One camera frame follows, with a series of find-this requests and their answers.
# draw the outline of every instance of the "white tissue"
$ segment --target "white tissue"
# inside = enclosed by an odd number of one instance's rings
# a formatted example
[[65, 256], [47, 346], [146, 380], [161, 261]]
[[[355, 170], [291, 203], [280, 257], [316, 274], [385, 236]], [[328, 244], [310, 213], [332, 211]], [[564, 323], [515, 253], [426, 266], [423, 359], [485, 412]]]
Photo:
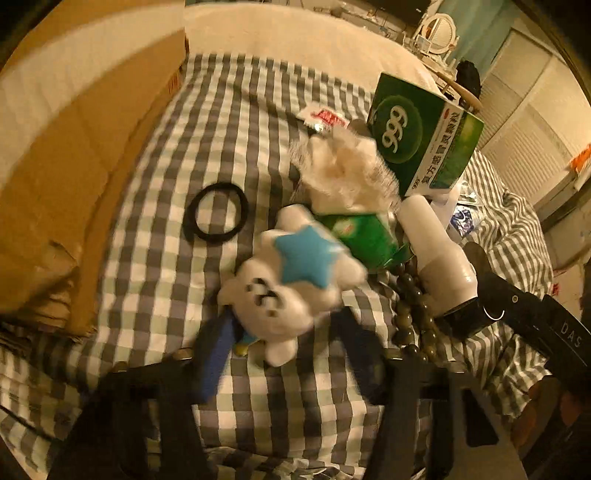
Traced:
[[312, 210], [318, 215], [396, 211], [398, 180], [377, 152], [375, 140], [343, 127], [290, 149]]

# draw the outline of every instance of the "checkered bedsheet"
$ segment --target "checkered bedsheet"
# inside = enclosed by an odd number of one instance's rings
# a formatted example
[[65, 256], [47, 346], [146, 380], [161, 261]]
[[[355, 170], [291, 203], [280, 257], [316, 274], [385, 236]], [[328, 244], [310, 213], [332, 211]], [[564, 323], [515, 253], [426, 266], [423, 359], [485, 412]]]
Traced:
[[[47, 472], [84, 392], [115, 362], [157, 362], [188, 345], [201, 322], [216, 316], [220, 278], [251, 256], [253, 239], [274, 226], [294, 190], [298, 174], [288, 146], [306, 134], [294, 113], [317, 101], [349, 119], [366, 118], [371, 99], [371, 92], [298, 65], [230, 55], [189, 60], [184, 86], [139, 159], [113, 227], [96, 336], [81, 345], [38, 336], [28, 361], [0, 352], [0, 433], [31, 475]], [[550, 261], [531, 206], [504, 188], [479, 153], [466, 179], [485, 204], [486, 218], [473, 239], [495, 271], [523, 290], [548, 292]], [[184, 208], [216, 181], [241, 186], [252, 216], [231, 241], [192, 247], [181, 235]], [[210, 230], [230, 228], [232, 203], [210, 200], [203, 202], [199, 222]], [[388, 273], [373, 275], [343, 294], [384, 346], [392, 333], [394, 280]], [[446, 351], [510, 417], [544, 375], [541, 358], [502, 323], [467, 342], [449, 343]], [[230, 471], [242, 479], [320, 471], [328, 478], [338, 472], [339, 478], [361, 476], [380, 409], [357, 392], [330, 326], [302, 336], [297, 359], [281, 368], [265, 368], [260, 357], [256, 345], [246, 358], [233, 356], [215, 400], [195, 407], [220, 477]], [[420, 410], [424, 437], [428, 408]]]

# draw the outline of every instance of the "white bottle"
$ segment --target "white bottle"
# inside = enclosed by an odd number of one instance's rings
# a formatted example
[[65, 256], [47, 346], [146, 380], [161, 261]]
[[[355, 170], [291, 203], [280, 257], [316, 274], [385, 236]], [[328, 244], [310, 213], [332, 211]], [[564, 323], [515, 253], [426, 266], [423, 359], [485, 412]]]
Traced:
[[444, 230], [421, 195], [402, 201], [397, 213], [417, 256], [418, 276], [434, 317], [449, 313], [478, 295], [476, 273], [460, 245]]

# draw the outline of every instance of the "mirror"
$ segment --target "mirror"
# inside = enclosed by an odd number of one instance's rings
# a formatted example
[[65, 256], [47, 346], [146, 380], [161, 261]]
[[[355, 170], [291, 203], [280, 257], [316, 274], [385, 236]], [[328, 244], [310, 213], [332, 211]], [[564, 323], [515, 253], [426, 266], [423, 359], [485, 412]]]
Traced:
[[449, 15], [435, 14], [423, 21], [420, 34], [431, 42], [429, 53], [441, 55], [456, 39], [456, 24]]

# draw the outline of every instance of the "green medicine box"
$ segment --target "green medicine box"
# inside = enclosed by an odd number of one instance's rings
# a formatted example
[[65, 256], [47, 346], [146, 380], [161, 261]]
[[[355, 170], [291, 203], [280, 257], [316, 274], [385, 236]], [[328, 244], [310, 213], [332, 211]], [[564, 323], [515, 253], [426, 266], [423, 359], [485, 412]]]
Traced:
[[445, 98], [382, 73], [368, 128], [400, 195], [449, 192], [476, 148], [484, 123]]

